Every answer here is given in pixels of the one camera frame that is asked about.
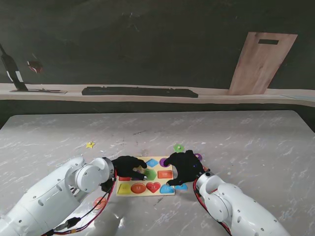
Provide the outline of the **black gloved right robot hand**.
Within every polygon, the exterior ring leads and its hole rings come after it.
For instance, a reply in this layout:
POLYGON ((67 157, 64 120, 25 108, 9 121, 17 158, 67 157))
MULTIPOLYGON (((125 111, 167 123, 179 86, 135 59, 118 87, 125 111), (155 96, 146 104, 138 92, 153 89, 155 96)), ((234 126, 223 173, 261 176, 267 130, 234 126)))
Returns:
POLYGON ((186 152, 175 152, 165 161, 164 165, 172 165, 177 170, 177 177, 167 182, 168 186, 182 185, 193 182, 205 173, 203 165, 192 150, 186 152))

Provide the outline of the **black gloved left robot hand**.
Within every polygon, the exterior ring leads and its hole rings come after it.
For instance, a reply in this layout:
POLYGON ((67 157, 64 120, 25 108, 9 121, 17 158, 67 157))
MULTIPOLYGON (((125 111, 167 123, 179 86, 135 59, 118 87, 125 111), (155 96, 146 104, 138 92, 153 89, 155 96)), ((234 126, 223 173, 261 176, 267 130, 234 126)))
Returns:
POLYGON ((139 166, 143 169, 147 168, 147 164, 141 159, 133 156, 120 156, 112 160, 112 163, 119 177, 130 177, 139 180, 147 179, 146 175, 133 170, 139 166))

